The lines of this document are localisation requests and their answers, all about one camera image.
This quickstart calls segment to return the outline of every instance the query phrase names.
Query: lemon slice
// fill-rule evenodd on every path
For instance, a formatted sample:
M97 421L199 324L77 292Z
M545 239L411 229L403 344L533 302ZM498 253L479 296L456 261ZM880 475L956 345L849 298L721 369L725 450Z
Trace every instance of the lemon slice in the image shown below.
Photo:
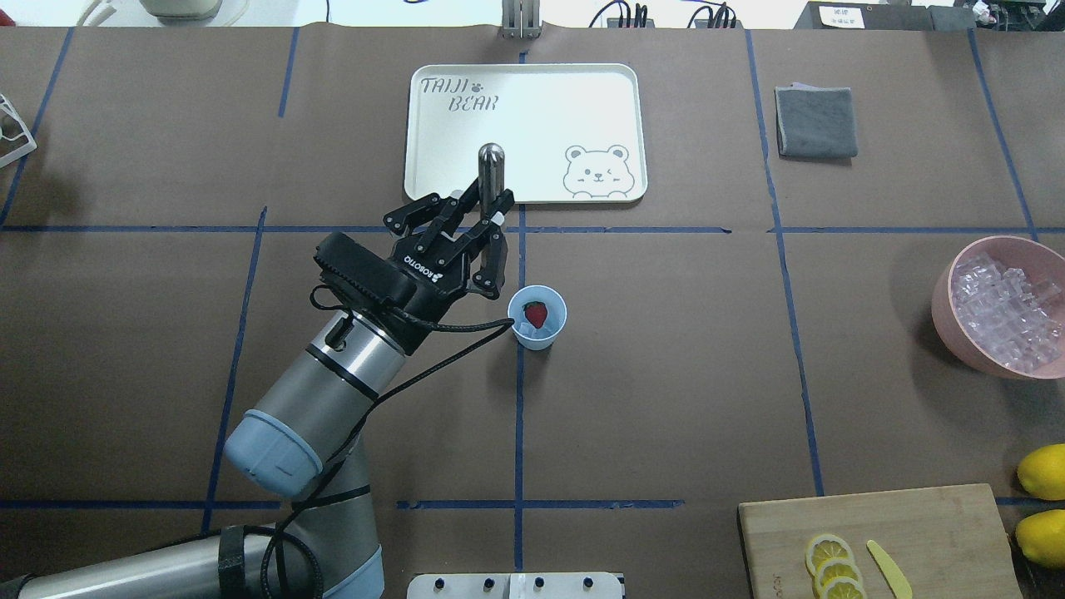
M856 580L859 586L865 584L862 572L850 557L832 557L818 566L817 574L814 576L814 588L820 595L830 580L839 577Z
M806 570L816 577L817 569L833 557L843 557L854 563L854 552L851 546L838 536L830 533L820 534L809 539L806 545Z
M824 585L821 599L868 599L868 597L861 582L850 577L836 577Z

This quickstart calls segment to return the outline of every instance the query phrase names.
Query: gray cloth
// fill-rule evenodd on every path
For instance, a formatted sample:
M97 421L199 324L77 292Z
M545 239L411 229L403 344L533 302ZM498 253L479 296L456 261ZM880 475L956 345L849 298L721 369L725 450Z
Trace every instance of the gray cloth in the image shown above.
M858 155L850 87L776 87L781 156L853 158Z

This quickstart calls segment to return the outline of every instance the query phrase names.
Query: light blue cup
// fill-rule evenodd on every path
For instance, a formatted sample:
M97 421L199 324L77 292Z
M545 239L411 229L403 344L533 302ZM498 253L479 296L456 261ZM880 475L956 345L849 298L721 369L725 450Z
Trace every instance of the light blue cup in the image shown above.
M541 328L536 328L525 320L525 305L529 302L543 302L547 308L547 320ZM514 319L510 327L518 342L528 350L543 350L555 342L555 338L566 326L566 302L557 291L543 285L523 287L514 293L507 305L507 315Z

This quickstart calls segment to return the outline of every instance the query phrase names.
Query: yellow knife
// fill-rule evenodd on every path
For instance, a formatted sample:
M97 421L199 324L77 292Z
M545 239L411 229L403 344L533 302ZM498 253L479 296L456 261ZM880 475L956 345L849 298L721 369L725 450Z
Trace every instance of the yellow knife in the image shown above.
M891 587L891 593L895 594L896 599L914 599L914 589L910 586L910 581L903 576L902 570L899 569L899 565L891 560L891 556L884 551L884 548L876 544L875 540L870 540L866 543L866 547L869 548L869 553L872 555L876 566L880 567L881 573L884 574L884 579L887 580L887 585Z

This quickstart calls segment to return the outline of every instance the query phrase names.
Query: metal bracket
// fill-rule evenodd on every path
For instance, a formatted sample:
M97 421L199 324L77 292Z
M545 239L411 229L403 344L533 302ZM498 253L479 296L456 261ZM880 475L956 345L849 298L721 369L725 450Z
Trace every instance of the metal bracket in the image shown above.
M625 599L624 580L608 572L419 574L407 599Z
M509 38L540 37L540 0L503 0L503 31Z

